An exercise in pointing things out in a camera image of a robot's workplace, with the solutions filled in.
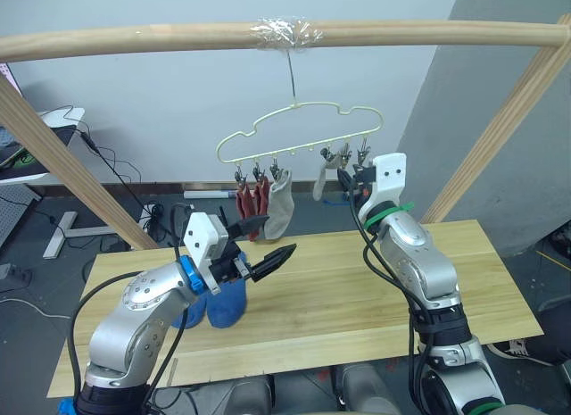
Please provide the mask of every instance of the clear tape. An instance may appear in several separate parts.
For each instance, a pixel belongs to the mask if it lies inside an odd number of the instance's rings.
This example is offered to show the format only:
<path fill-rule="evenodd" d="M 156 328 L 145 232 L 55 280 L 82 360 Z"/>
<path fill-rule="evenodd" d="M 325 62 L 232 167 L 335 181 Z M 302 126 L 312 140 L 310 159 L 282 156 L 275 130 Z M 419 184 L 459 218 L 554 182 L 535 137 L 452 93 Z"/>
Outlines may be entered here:
<path fill-rule="evenodd" d="M 323 38 L 323 31 L 314 29 L 303 19 L 289 21 L 263 18 L 252 28 L 260 43 L 260 49 L 298 49 L 314 45 Z"/>

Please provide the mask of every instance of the sock hanger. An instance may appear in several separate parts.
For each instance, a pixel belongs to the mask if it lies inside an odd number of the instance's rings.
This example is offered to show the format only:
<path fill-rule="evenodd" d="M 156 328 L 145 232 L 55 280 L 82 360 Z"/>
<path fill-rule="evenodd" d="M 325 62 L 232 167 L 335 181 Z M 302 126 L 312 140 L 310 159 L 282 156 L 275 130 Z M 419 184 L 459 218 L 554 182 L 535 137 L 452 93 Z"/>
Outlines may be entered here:
<path fill-rule="evenodd" d="M 285 152 L 288 152 L 290 154 L 295 154 L 295 151 L 297 149 L 303 149 L 303 148 L 309 148 L 310 151 L 312 151 L 316 145 L 331 145 L 333 142 L 337 141 L 337 140 L 344 140 L 345 142 L 349 142 L 349 140 L 352 137 L 358 137 L 358 136 L 363 136 L 363 138 L 366 140 L 367 136 L 369 134 L 372 134 L 374 132 L 379 131 L 382 127 L 383 124 L 385 123 L 385 120 L 383 118 L 383 114 L 373 108 L 373 107 L 368 107 L 365 105 L 354 105 L 353 107 L 351 107 L 349 110 L 344 111 L 341 107 L 341 105 L 339 103 L 332 103 L 329 101 L 310 101 L 310 102 L 305 102 L 305 103 L 298 103 L 297 102 L 297 98 L 295 96 L 295 81 L 294 81 L 294 71 L 292 70 L 292 60 L 290 58 L 290 54 L 289 54 L 289 50 L 286 49 L 285 50 L 286 56 L 287 56 L 287 64 L 289 67 L 289 74 L 290 74 L 290 79 L 292 82 L 292 94 L 294 96 L 294 102 L 291 105 L 288 105 L 287 107 L 284 107 L 283 109 L 278 109 L 275 110 L 274 112 L 270 112 L 262 117 L 260 117 L 259 119 L 257 119 L 253 125 L 252 125 L 252 130 L 250 132 L 243 132 L 243 131 L 237 131 L 234 134 L 231 134 L 225 138 L 222 138 L 222 140 L 218 143 L 218 145 L 216 146 L 216 155 L 218 156 L 218 159 L 220 162 L 223 163 L 234 163 L 237 165 L 240 165 L 243 161 L 247 161 L 250 159 L 253 159 L 254 162 L 257 162 L 261 157 L 264 156 L 273 156 L 274 158 L 277 157 L 278 154 L 282 154 Z M 290 147 L 286 147 L 283 149 L 277 149 L 277 150 L 272 150 L 269 152 L 264 152 L 264 153 L 260 153 L 260 154 L 251 154 L 249 156 L 244 156 L 241 158 L 233 158 L 233 159 L 224 159 L 222 158 L 222 156 L 220 155 L 220 149 L 222 148 L 222 146 L 227 143 L 228 141 L 230 141 L 232 138 L 238 137 L 238 136 L 242 136 L 242 137 L 251 137 L 253 135 L 255 135 L 258 132 L 258 125 L 260 125 L 263 121 L 268 120 L 270 118 L 272 118 L 273 116 L 276 116 L 280 113 L 285 113 L 285 112 L 289 112 L 291 110 L 295 110 L 295 109 L 300 109 L 302 107 L 311 107 L 313 105 L 327 105 L 330 107 L 335 107 L 337 114 L 341 115 L 341 116 L 345 116 L 348 114 L 351 114 L 353 111 L 356 110 L 362 110 L 362 111 L 366 111 L 366 112 L 371 112 L 373 114 L 375 114 L 378 117 L 378 124 L 372 128 L 372 129 L 367 129 L 361 132 L 354 132 L 351 134 L 345 134 L 343 136 L 339 136 L 339 137 L 332 137 L 332 138 L 325 138 L 322 140 L 317 140 L 317 141 L 313 141 L 310 143 L 305 143 L 303 145 L 293 145 Z"/>

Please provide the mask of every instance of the wooden post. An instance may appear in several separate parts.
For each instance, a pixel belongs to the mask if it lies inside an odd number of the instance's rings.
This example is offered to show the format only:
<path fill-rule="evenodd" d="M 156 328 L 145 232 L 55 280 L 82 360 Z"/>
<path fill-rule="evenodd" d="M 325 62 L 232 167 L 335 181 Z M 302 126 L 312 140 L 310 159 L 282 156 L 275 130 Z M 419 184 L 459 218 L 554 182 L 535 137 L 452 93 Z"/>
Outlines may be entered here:
<path fill-rule="evenodd" d="M 571 24 L 571 13 L 559 24 Z M 533 58 L 500 110 L 478 138 L 442 192 L 428 208 L 424 223 L 444 220 L 458 200 L 478 178 L 492 158 L 509 140 L 519 124 L 541 99 L 571 57 L 571 41 L 563 46 L 544 46 Z"/>
<path fill-rule="evenodd" d="M 158 248 L 2 76 L 0 122 L 82 203 L 113 227 L 121 238 L 136 249 Z"/>

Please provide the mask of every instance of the desk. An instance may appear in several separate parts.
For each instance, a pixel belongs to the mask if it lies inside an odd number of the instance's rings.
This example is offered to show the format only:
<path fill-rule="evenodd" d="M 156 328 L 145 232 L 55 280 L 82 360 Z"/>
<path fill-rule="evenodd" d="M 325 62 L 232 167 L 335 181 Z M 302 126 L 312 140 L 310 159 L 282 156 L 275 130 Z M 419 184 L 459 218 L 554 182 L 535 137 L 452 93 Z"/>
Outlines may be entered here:
<path fill-rule="evenodd" d="M 540 335 L 516 284 L 475 220 L 426 226 L 457 268 L 464 307 L 482 344 Z M 317 366 L 404 355 L 407 306 L 399 291 L 370 272 L 356 231 L 282 238 L 277 243 L 241 242 L 250 262 L 281 245 L 297 244 L 287 263 L 259 283 L 248 282 L 248 306 L 232 328 L 216 329 L 205 318 L 188 329 L 159 386 L 180 386 Z M 101 281 L 174 260 L 172 249 L 99 254 L 86 292 Z M 79 315 L 79 365 L 87 364 L 95 327 L 113 310 L 127 282 L 95 296 Z M 176 333 L 167 334 L 157 366 Z M 58 361 L 48 397 L 70 395 L 67 349 Z"/>

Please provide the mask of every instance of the wooden rod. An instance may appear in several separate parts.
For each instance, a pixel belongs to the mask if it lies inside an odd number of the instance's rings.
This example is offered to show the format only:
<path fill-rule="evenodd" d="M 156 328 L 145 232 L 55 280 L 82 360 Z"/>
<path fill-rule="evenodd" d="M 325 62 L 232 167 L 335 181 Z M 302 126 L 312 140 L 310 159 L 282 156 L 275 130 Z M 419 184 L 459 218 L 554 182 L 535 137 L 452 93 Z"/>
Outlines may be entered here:
<path fill-rule="evenodd" d="M 73 194 L 136 249 L 158 245 L 131 219 L 37 116 L 6 78 L 0 76 L 0 122 Z"/>
<path fill-rule="evenodd" d="M 571 13 L 562 16 L 559 24 L 567 26 L 571 24 Z M 540 49 L 519 78 L 504 105 L 428 208 L 422 218 L 424 223 L 444 220 L 487 164 L 509 140 L 527 114 L 535 107 L 569 58 L 571 58 L 571 40 L 559 48 L 543 47 Z"/>
<path fill-rule="evenodd" d="M 562 24 L 497 21 L 308 21 L 322 32 L 309 47 L 389 45 L 562 46 Z M 78 29 L 0 37 L 0 62 L 98 54 L 254 49 L 263 47 L 252 27 L 260 22 L 157 24 Z"/>

